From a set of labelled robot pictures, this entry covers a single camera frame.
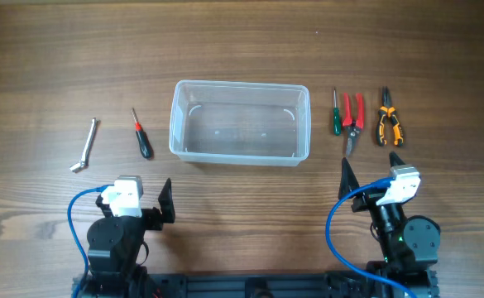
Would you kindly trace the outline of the red handled wire stripper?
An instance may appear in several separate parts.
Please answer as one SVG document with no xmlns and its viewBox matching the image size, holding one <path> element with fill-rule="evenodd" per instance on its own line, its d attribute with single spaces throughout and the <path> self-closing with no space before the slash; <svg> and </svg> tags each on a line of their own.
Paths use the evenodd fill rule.
<svg viewBox="0 0 484 298">
<path fill-rule="evenodd" d="M 342 126 L 347 133 L 347 145 L 345 155 L 346 157 L 349 157 L 357 144 L 357 139 L 361 135 L 362 129 L 364 128 L 365 108 L 362 94 L 356 94 L 357 117 L 353 118 L 350 96 L 347 93 L 344 93 L 343 99 L 345 107 L 345 117 L 343 119 Z"/>
</svg>

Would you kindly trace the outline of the green handled screwdriver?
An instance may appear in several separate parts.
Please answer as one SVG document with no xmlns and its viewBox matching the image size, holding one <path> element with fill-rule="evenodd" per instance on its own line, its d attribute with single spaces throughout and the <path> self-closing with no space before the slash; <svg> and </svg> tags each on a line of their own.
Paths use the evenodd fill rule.
<svg viewBox="0 0 484 298">
<path fill-rule="evenodd" d="M 338 108 L 338 93 L 333 89 L 333 133 L 339 136 L 342 133 L 342 126 Z"/>
</svg>

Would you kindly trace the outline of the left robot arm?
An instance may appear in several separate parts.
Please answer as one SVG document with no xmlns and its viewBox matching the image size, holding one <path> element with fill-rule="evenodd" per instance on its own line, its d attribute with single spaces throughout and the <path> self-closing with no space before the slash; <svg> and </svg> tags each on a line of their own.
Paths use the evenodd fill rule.
<svg viewBox="0 0 484 298">
<path fill-rule="evenodd" d="M 97 193 L 95 201 L 103 217 L 88 232 L 89 249 L 84 250 L 72 221 L 72 207 L 81 196 Z M 166 281 L 154 280 L 146 267 L 137 262 L 141 248 L 149 249 L 144 235 L 161 231 L 175 221 L 171 180 L 158 196 L 159 207 L 143 209 L 139 176 L 121 175 L 111 185 L 84 190 L 69 203 L 67 219 L 75 243 L 84 259 L 84 273 L 73 284 L 73 297 L 179 297 Z"/>
</svg>

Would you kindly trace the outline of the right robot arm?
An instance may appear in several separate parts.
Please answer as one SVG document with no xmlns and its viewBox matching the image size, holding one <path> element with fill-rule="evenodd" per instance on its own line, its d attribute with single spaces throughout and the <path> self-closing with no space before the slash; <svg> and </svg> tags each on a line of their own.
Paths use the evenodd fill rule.
<svg viewBox="0 0 484 298">
<path fill-rule="evenodd" d="M 365 271 L 329 273 L 331 297 L 438 297 L 438 278 L 430 269 L 438 261 L 441 228 L 422 215 L 408 217 L 403 206 L 416 196 L 420 173 L 395 152 L 389 155 L 391 180 L 360 186 L 347 158 L 342 159 L 338 198 L 349 198 L 354 213 L 367 211 L 370 231 L 384 259 L 369 261 Z"/>
</svg>

